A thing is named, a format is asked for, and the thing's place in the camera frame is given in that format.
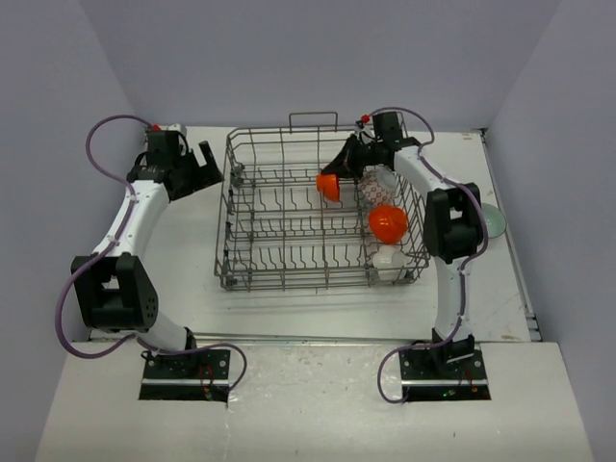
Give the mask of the small orange bowl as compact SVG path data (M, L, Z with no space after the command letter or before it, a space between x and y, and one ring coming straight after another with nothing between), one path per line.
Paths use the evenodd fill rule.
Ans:
M340 181L336 174L318 174L316 188L325 199L331 202L340 201Z

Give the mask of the large orange bowl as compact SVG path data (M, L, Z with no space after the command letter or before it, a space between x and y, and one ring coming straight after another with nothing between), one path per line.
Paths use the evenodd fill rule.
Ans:
M408 218L401 208L384 204L370 211L369 227L382 243L397 244L408 230Z

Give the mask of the grey wire dish rack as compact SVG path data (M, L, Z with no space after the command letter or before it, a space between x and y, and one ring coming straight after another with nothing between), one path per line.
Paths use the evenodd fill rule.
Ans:
M325 199L316 178L343 147L350 125L237 128L226 140L215 274L225 290L290 290L411 284L429 266L424 200L397 178L395 206L407 230L396 269L377 269L383 243L369 227L373 205L355 179Z

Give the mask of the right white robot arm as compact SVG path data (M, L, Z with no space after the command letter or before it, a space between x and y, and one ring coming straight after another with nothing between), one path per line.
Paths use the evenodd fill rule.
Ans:
M475 348L469 326L469 283L472 260L487 249L486 224L478 186L447 177L429 163L424 148L413 137L377 141L351 135L321 172L358 179L367 167L385 166L422 196L423 244L437 270L437 316L431 343L408 348L427 355L437 376L450 378Z

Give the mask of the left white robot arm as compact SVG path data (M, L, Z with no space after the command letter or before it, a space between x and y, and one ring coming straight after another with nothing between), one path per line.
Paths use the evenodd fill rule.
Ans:
M65 285L76 294L88 328L125 332L146 347L168 352L167 368L180 378L194 375L200 355L192 331L164 315L143 256L155 226L170 203L221 182L207 141L204 161L177 131L149 132L147 148L122 179L125 195L111 229L88 255L76 256Z

